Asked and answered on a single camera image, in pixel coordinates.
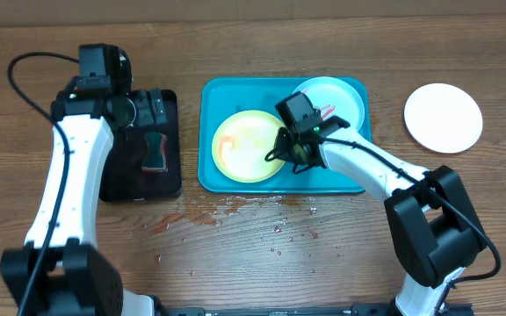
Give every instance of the yellow plate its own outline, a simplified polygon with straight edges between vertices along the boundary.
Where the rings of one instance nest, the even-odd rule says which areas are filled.
[[[226,119],[212,140],[212,157],[225,176],[241,183],[263,181],[285,162],[266,162],[282,122],[264,111],[241,111]]]

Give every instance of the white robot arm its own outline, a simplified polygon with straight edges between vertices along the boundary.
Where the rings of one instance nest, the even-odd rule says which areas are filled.
[[[446,166],[429,172],[404,162],[365,140],[339,117],[323,120],[300,92],[276,109],[286,127],[278,131],[275,148],[265,160],[293,162],[293,173],[317,166],[331,169],[384,203],[395,252],[408,272],[395,298],[394,313],[432,316],[442,311],[452,282],[460,281],[459,275],[487,242],[495,249],[458,175]],[[297,171],[299,165],[307,167]],[[443,215],[428,223],[423,214],[440,206]],[[500,261],[495,252],[496,273]]]
[[[112,131],[104,117],[91,118],[89,114],[66,116],[58,124],[69,137],[71,154],[68,181],[50,247],[62,248],[69,239],[78,239],[80,245],[88,244],[97,249],[95,218],[98,193],[106,157],[112,148]],[[60,186],[63,157],[62,139],[54,129],[54,152],[44,196],[25,239],[25,244],[33,243],[34,248],[40,248],[46,237]],[[149,296],[124,289],[122,300],[121,316],[155,315],[155,302]]]
[[[370,148],[375,153],[386,158],[396,167],[403,169],[416,180],[423,180],[424,167],[412,165],[389,154],[383,149],[365,140],[353,127],[341,128],[328,136],[331,139],[347,140]],[[354,147],[347,147],[333,142],[323,142],[320,152],[325,166],[333,171],[344,174],[362,186],[368,193],[380,202],[384,202],[398,189],[408,189],[414,184],[399,176],[389,167],[379,162],[374,156]],[[423,207],[423,212],[430,209]],[[425,287],[416,282],[410,275],[405,276],[401,292],[395,297],[395,304],[404,316],[432,316],[435,315],[438,300],[448,282],[458,277],[464,268],[457,268],[446,276],[442,284],[436,288]]]

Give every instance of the water spill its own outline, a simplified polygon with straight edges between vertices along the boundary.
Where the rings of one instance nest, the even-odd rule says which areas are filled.
[[[179,220],[188,220],[192,224],[196,225],[209,225],[209,226],[217,226],[218,220],[213,219],[210,214],[204,214],[204,213],[189,213],[189,214],[182,214],[182,213],[173,213],[170,215],[165,216],[160,221],[154,224],[152,229],[149,231],[150,234],[155,235],[158,233],[162,233],[169,229],[169,226],[171,223],[178,222]]]
[[[199,187],[199,183],[192,183],[192,186]],[[308,201],[313,202],[313,197],[308,197]],[[170,215],[164,216],[158,222],[150,225],[149,231],[152,235],[162,233],[167,230],[170,224],[188,220],[193,225],[209,225],[209,226],[220,226],[222,221],[220,216],[225,214],[227,216],[233,216],[241,214],[242,208],[254,208],[257,209],[270,209],[274,210],[275,207],[282,205],[285,206],[301,206],[305,202],[305,199],[297,198],[295,196],[273,196],[273,197],[239,197],[230,196],[221,198],[217,202],[207,201],[207,195],[203,194],[199,196],[199,199],[194,200],[190,198],[180,198],[178,200],[179,206],[176,212]],[[282,218],[278,223],[279,226],[286,225],[285,221],[287,217]],[[142,225],[141,228],[148,228],[148,225]],[[275,233],[280,233],[280,228],[275,228]]]

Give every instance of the wire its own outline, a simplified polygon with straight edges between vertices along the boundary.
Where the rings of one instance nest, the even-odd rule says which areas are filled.
[[[462,276],[462,277],[459,277],[459,278],[454,279],[452,281],[449,281],[446,284],[445,290],[443,291],[443,294],[440,297],[440,299],[438,300],[437,306],[435,307],[435,311],[440,314],[441,313],[440,308],[442,307],[442,304],[446,300],[446,297],[448,296],[448,292],[450,292],[450,289],[452,289],[452,288],[456,289],[456,284],[458,284],[460,282],[480,281],[480,280],[488,279],[490,277],[494,277],[497,273],[499,273],[499,270],[501,270],[502,262],[501,262],[501,256],[499,255],[499,251],[497,250],[497,247],[495,246],[495,244],[493,243],[493,241],[491,241],[489,239],[489,237],[487,237],[486,234],[482,233],[478,229],[478,227],[476,227],[470,221],[470,219],[468,219],[466,216],[464,216],[464,214],[462,214],[461,212],[459,212],[448,201],[446,201],[444,198],[440,197],[436,192],[435,192],[435,194],[436,194],[438,200],[440,201],[440,203],[441,203],[441,205],[443,207],[445,207],[446,209],[448,209],[449,211],[453,212],[454,214],[458,215],[458,217],[460,217],[461,219],[463,219],[470,226],[470,228],[472,228],[472,230],[475,233],[477,233],[486,242],[486,244],[488,245],[489,250],[491,250],[491,253],[493,254],[493,257],[495,258],[495,266],[488,273],[484,273],[484,274],[480,274],[480,275],[476,275],[476,276]]]
[[[52,234],[54,233],[54,228],[56,226],[56,222],[58,221],[58,214],[60,212],[60,206],[61,206],[61,200],[63,199],[63,193],[66,187],[66,182],[68,180],[68,170],[69,170],[69,143],[68,143],[68,137],[66,136],[66,133],[61,129],[61,127],[58,125],[58,123],[48,114],[44,109],[42,109],[40,106],[38,106],[34,101],[32,101],[29,97],[26,96],[26,94],[17,86],[15,83],[15,79],[13,78],[13,69],[15,68],[15,65],[22,61],[25,58],[33,57],[33,56],[48,56],[48,57],[55,57],[60,58],[66,61],[73,61],[76,63],[79,63],[79,60],[68,57],[62,54],[55,54],[55,53],[47,53],[47,52],[33,52],[28,54],[21,54],[17,57],[15,57],[11,63],[9,64],[9,67],[7,68],[7,78],[9,79],[9,83],[11,84],[11,87],[17,92],[17,94],[25,100],[34,110],[36,110],[40,115],[42,115],[45,119],[47,119],[56,131],[61,136],[61,140],[63,142],[63,150],[64,150],[64,160],[63,160],[63,171],[61,173],[61,181],[60,181],[60,187],[58,189],[58,194],[56,196],[56,201],[54,204],[54,210],[52,211],[52,217],[50,218],[50,222],[48,223],[48,230],[46,232],[46,237],[44,238],[44,242],[42,243],[42,247],[40,248],[39,256],[36,259],[36,263],[34,264],[33,271],[31,272],[31,276],[28,279],[28,282],[25,287],[25,294],[23,294],[23,297],[21,298],[21,302],[18,306],[17,316],[23,316],[25,315],[26,307],[28,305],[29,298],[31,297],[31,294],[33,292],[34,284],[36,283],[37,278],[39,277],[40,271],[42,269],[42,264],[44,262],[44,255],[47,252],[48,246],[50,245],[50,241],[52,240]]]

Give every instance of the wooden table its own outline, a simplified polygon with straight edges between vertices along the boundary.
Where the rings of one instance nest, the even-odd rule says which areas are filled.
[[[376,144],[416,164],[446,164],[460,173],[503,268],[491,280],[462,284],[449,301],[473,303],[481,315],[506,315],[506,16],[0,29],[0,255],[22,245],[52,148],[50,125],[11,90],[7,64],[30,51],[76,56],[78,45],[97,42],[129,53],[135,88],[172,89],[179,100],[182,196],[98,207],[99,250],[128,289],[155,294],[167,306],[207,308],[393,298],[404,271],[383,206],[368,194],[241,198],[209,193],[197,179],[200,94],[209,80],[346,75],[368,89]],[[16,78],[48,106],[76,74],[76,65],[38,58],[22,62]],[[435,154],[408,135],[403,106],[426,83],[454,84],[478,102],[484,130],[473,148]],[[449,128],[435,118],[430,124]],[[485,251],[467,273],[492,265]],[[0,279],[0,315],[15,311]]]

